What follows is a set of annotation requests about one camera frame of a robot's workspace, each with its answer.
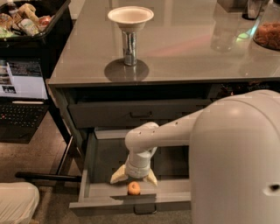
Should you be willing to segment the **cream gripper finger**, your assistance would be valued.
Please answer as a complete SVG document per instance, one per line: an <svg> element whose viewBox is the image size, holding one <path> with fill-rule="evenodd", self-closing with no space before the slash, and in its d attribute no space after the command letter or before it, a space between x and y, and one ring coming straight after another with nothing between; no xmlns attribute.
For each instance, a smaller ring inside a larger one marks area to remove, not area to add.
<svg viewBox="0 0 280 224"><path fill-rule="evenodd" d="M153 170L149 170L148 175L143 178L143 181L153 184L154 186L158 185L158 180L157 180L156 176L154 175Z"/></svg>
<svg viewBox="0 0 280 224"><path fill-rule="evenodd" d="M110 179L110 183L115 184L117 182L126 180L128 177L129 176L126 174L126 166L123 164L117 169L116 172L113 173Z"/></svg>

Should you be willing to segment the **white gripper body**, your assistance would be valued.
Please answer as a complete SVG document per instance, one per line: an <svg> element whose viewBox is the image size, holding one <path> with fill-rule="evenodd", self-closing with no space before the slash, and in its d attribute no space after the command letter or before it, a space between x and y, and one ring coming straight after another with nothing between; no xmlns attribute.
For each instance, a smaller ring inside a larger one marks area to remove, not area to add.
<svg viewBox="0 0 280 224"><path fill-rule="evenodd" d="M151 158L155 150L146 150L143 152L131 151L125 162L126 174L135 179L143 179L148 175L151 169Z"/></svg>

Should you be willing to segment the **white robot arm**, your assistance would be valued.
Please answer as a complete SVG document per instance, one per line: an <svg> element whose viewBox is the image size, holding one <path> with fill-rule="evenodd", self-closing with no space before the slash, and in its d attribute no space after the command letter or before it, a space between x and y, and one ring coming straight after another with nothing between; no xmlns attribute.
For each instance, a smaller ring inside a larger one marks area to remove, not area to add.
<svg viewBox="0 0 280 224"><path fill-rule="evenodd" d="M158 147L189 148L193 224L280 224L280 94L229 96L159 126L128 132L128 158L111 177L156 181Z"/></svg>

